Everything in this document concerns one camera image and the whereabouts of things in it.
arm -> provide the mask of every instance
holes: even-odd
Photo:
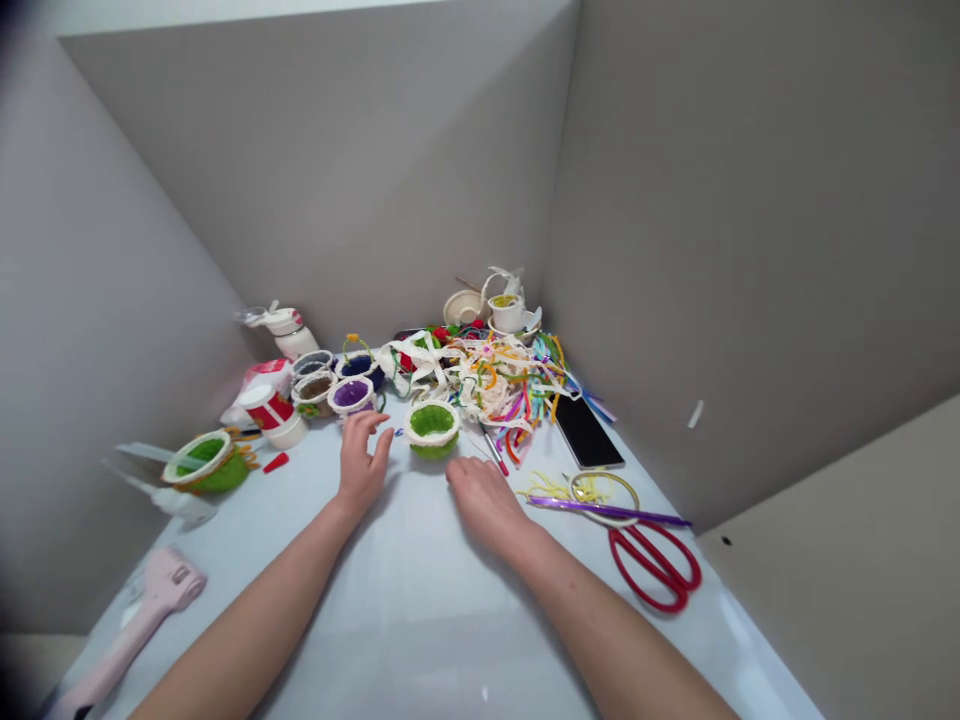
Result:
[[[447,479],[467,530],[523,578],[606,720],[735,720],[656,628],[526,516],[493,463],[457,458]]]
[[[286,665],[343,544],[383,489],[393,431],[367,454],[389,416],[359,413],[343,431],[340,490],[207,628],[131,716],[134,720],[245,718]]]

pink tool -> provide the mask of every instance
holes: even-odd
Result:
[[[81,720],[123,677],[130,663],[171,612],[193,602],[207,578],[178,550],[163,547],[147,558],[143,601],[120,631],[106,657],[81,678],[51,711],[48,720]]]

phone screen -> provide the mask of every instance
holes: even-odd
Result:
[[[571,400],[561,395],[557,402],[557,422],[581,469],[623,465],[623,458],[607,431],[583,399]]]

green basket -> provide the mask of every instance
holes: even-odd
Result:
[[[180,465],[184,457],[206,461],[199,470]],[[163,469],[163,480],[177,490],[189,493],[224,493],[238,487],[250,468],[237,452],[233,440],[223,430],[216,430],[184,445]]]
[[[405,434],[410,448],[426,460],[439,460],[450,454],[460,438],[460,418],[452,405],[431,401],[415,407],[407,415]],[[417,441],[436,442],[441,436],[443,444],[422,445]]]

white table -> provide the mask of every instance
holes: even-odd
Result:
[[[388,395],[400,427],[406,405]],[[644,509],[675,514],[616,433],[626,459],[617,471]],[[337,489],[340,428],[311,430],[288,451],[290,462],[223,498],[217,516],[184,532],[173,520],[157,545],[174,544],[209,582],[181,614],[171,615],[119,687],[90,714],[125,718],[174,661],[310,521]],[[463,434],[457,452],[479,455]],[[276,453],[261,450],[266,464]],[[444,478],[445,462],[422,461],[396,438],[387,489],[345,548],[304,642],[256,717],[262,718],[584,718],[596,716],[559,640],[525,588],[465,534]],[[556,427],[537,430],[514,489],[530,471],[554,480],[576,466]],[[621,578],[604,529],[573,513],[525,505],[574,555],[653,622],[745,720],[821,716],[766,640],[696,551],[702,587],[682,615],[647,612]],[[661,546],[678,568],[682,556]],[[638,571],[636,577],[643,577]],[[650,579],[644,588],[669,597]],[[68,688],[109,646],[129,592],[111,603],[61,684]]]

